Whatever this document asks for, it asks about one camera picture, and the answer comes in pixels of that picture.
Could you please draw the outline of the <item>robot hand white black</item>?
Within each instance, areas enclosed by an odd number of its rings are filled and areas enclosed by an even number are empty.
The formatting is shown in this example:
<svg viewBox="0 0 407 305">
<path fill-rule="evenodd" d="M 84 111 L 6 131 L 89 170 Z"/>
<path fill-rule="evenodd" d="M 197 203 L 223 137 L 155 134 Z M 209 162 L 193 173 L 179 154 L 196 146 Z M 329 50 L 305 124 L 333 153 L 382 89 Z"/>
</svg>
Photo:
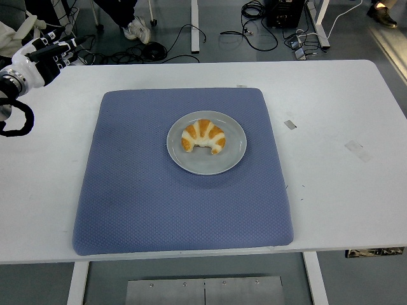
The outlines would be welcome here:
<svg viewBox="0 0 407 305">
<path fill-rule="evenodd" d="M 86 37 L 62 37 L 61 34 L 62 30 L 56 29 L 35 38 L 12 57 L 9 70 L 23 81 L 26 92 L 50 84 L 63 68 L 78 59 L 76 48 Z"/>
</svg>

